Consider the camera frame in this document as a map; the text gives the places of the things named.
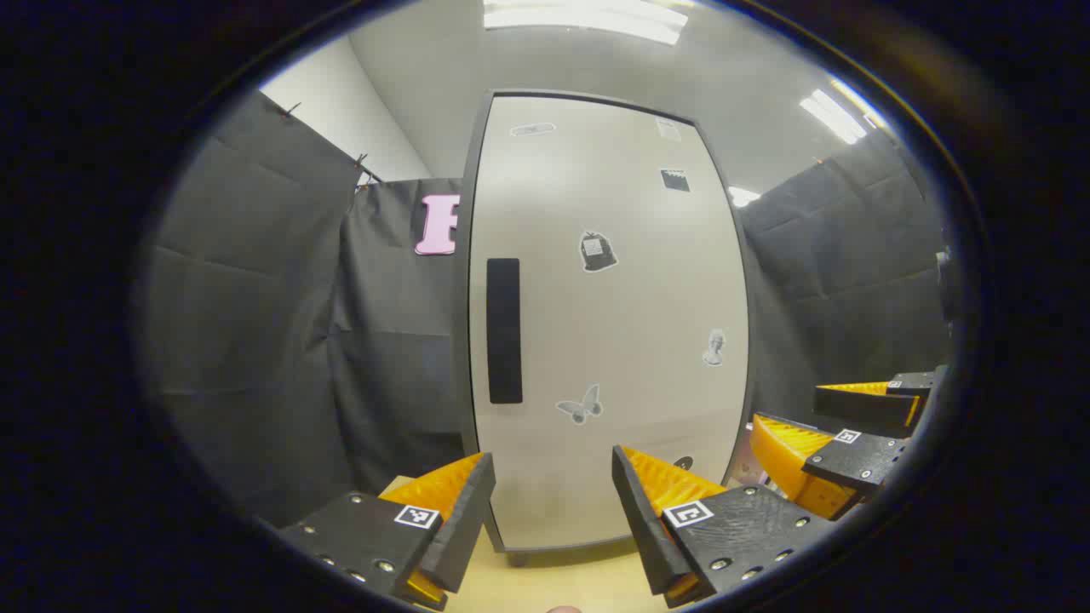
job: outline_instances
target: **butterfly sticker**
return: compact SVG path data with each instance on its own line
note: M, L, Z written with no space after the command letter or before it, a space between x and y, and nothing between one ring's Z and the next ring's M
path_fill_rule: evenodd
M598 401L598 384L595 383L586 389L582 402L561 400L556 404L556 408L571 416L571 421L578 425L586 423L586 416L601 416L602 402Z

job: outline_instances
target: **bag sticker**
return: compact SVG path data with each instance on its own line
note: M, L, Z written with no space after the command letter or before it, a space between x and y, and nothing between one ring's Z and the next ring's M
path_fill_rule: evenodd
M583 272L597 273L617 265L609 239L600 232L584 230L579 240L579 254L583 259Z

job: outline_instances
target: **pink letter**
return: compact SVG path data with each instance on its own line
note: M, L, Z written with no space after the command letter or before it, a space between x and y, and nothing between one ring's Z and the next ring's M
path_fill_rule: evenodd
M455 252L455 241L450 240L450 229L458 227L458 216L453 209L461 196L432 195L424 197L427 217L424 218L424 238L416 243L419 255L445 255Z

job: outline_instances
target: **white wall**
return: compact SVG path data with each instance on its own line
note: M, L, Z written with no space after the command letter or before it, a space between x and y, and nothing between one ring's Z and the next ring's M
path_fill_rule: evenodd
M348 38L337 39L261 87L326 140L384 181L432 177L363 71Z

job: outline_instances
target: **sticker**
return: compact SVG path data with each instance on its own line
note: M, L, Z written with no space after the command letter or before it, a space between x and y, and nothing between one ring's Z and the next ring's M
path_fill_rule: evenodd
M582 402L571 400L560 400L556 404L560 412L571 416L571 421L577 425L586 423L588 416L598 417L602 414L602 402L598 401L598 384L595 383L586 388Z
M667 141L674 141L675 143L681 142L681 132L678 131L678 127L675 125L673 121L656 117L655 124L658 125L659 136L666 139Z
M685 170L670 170L663 168L659 172L663 173L663 184L666 185L666 189L677 190L679 192L689 191L689 180L686 179Z
M712 512L707 510L707 507L700 501L671 506L664 509L663 513L675 528L691 526L692 524L703 521L708 517L712 517Z
M589 256L602 255L602 239L586 239L583 241L583 253Z
M836 435L836 440L850 445L856 442L856 438L859 438L860 434L862 434L862 432L856 432L855 430L841 430L840 433Z
M704 363L710 366L723 365L723 328L713 328L707 335L707 351L704 351Z
M435 522L435 518L438 516L438 510L407 504L405 507L401 509L401 513L393 518L393 520L398 524L404 524L405 526L423 528L426 530L432 527L432 524Z
M544 134L546 132L552 132L554 130L556 130L556 123L543 121L541 123L528 123L525 125L516 125L514 128L511 128L511 135L526 136L530 134Z
M586 273L597 273L617 264L609 239L598 232L583 232L579 241L579 253L583 257L583 271Z

